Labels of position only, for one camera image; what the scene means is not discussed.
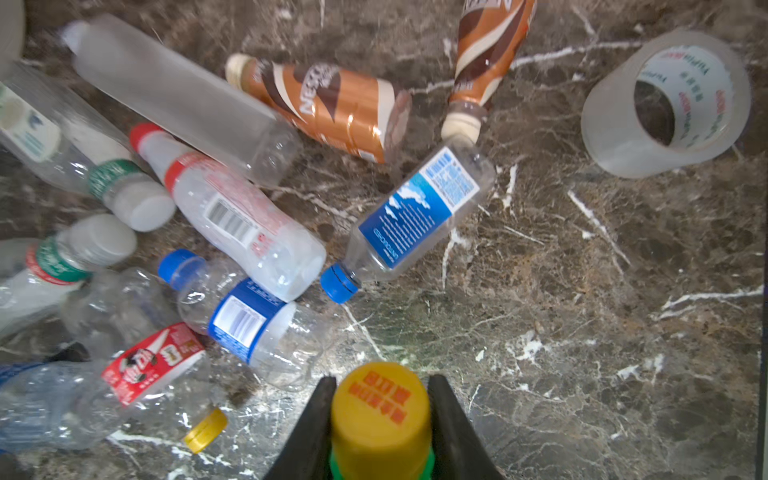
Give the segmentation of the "green plastic bottle yellow cap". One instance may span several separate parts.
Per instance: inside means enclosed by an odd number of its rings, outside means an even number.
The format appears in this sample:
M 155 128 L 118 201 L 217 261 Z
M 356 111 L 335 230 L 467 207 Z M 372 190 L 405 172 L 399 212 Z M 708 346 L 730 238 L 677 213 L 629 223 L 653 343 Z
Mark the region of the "green plastic bottle yellow cap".
M 435 466 L 427 390 L 394 362 L 350 372 L 331 405 L 334 479 L 430 479 Z

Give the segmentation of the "frosted clear long bottle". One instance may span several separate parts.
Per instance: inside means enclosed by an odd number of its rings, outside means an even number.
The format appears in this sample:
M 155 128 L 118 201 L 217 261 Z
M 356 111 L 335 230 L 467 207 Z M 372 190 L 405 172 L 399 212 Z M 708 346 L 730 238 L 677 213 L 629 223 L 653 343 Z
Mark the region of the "frosted clear long bottle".
M 90 84 L 195 149 L 275 188 L 296 158 L 296 130 L 270 107 L 112 15 L 73 21 L 62 39 Z

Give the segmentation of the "blue label water bottle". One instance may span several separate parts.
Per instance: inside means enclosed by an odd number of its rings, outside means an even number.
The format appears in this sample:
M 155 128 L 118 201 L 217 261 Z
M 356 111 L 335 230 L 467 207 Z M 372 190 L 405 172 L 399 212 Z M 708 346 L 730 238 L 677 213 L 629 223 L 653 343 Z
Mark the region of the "blue label water bottle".
M 443 141 L 354 225 L 344 258 L 320 278 L 323 290 L 343 304 L 365 283 L 395 279 L 478 210 L 494 181 L 492 162 L 471 139 Z

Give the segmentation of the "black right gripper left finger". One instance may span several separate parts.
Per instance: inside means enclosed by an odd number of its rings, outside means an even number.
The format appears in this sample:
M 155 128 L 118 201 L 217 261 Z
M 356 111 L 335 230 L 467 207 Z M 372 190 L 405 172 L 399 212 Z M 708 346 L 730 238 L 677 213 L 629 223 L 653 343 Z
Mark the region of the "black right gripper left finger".
M 331 406 L 336 389 L 335 377 L 319 380 L 265 480 L 332 478 Z

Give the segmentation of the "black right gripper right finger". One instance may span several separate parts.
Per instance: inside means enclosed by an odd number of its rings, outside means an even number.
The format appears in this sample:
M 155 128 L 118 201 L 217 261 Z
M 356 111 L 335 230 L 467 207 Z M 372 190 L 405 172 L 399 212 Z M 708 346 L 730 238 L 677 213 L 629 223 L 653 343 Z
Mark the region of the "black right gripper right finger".
M 427 392 L 435 466 L 432 479 L 503 480 L 459 404 L 447 378 L 431 375 Z

